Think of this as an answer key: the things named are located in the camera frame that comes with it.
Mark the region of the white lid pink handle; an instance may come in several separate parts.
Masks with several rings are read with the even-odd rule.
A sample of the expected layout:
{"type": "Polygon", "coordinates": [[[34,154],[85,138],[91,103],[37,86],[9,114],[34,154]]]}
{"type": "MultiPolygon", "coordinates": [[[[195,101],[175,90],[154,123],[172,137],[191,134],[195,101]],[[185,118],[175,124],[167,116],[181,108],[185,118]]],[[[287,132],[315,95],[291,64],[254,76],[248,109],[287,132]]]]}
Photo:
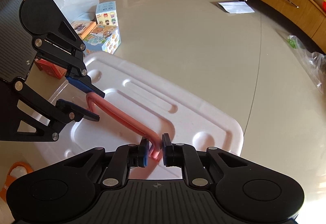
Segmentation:
{"type": "MultiPolygon", "coordinates": [[[[158,135],[167,133],[172,142],[204,151],[218,147],[240,155],[243,131],[239,123],[206,101],[143,68],[114,55],[97,52],[85,58],[92,82],[105,99],[158,135]]],[[[114,151],[125,144],[138,144],[140,136],[102,110],[100,120],[72,122],[56,142],[38,144],[48,164],[94,147],[114,151]]]]}

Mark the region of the red box white label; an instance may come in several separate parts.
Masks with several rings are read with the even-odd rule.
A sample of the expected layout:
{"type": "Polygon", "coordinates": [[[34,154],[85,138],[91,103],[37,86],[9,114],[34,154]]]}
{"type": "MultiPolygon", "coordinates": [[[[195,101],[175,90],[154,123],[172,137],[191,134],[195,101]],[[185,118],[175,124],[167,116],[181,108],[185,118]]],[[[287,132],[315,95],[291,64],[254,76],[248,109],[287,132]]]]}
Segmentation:
{"type": "Polygon", "coordinates": [[[62,79],[66,74],[66,70],[64,68],[59,67],[44,59],[35,59],[34,64],[40,71],[44,71],[49,76],[59,80],[62,79]]]}

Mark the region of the cartoon picture book box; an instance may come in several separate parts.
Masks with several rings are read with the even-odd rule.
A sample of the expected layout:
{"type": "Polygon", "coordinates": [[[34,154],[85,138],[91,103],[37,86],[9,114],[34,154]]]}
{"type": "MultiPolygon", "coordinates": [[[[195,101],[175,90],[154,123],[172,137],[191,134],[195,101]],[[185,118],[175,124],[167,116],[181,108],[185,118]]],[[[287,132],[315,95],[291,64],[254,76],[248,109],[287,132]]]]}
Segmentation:
{"type": "Polygon", "coordinates": [[[78,20],[73,21],[71,26],[76,31],[81,39],[85,39],[89,33],[95,28],[95,21],[78,20]]]}

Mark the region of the colourful flat toy box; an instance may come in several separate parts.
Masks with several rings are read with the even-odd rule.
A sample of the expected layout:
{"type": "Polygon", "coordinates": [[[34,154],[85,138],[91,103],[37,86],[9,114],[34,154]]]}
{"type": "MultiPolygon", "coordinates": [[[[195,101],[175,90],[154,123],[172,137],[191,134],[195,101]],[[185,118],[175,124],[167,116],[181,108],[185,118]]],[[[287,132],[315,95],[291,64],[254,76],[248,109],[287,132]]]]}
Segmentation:
{"type": "Polygon", "coordinates": [[[114,54],[121,44],[119,27],[97,25],[83,40],[86,49],[85,55],[97,51],[114,54]]]}

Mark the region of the clear plastic bag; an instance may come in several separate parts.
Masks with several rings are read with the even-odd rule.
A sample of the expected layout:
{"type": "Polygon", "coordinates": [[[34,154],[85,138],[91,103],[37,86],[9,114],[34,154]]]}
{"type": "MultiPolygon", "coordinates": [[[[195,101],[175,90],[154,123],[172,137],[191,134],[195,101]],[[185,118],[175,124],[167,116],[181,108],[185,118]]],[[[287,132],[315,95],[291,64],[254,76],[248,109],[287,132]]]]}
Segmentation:
{"type": "Polygon", "coordinates": [[[287,37],[287,43],[315,87],[325,94],[325,55],[317,51],[310,52],[294,35],[287,37]]]}

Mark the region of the white paper sheet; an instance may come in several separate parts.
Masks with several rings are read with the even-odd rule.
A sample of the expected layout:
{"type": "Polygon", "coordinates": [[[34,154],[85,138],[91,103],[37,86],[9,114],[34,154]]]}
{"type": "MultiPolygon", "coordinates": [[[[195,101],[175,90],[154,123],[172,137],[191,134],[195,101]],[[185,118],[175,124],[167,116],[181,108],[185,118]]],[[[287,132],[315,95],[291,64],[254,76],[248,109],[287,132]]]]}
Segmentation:
{"type": "Polygon", "coordinates": [[[244,1],[218,2],[217,5],[230,14],[254,13],[255,11],[244,1]]]}

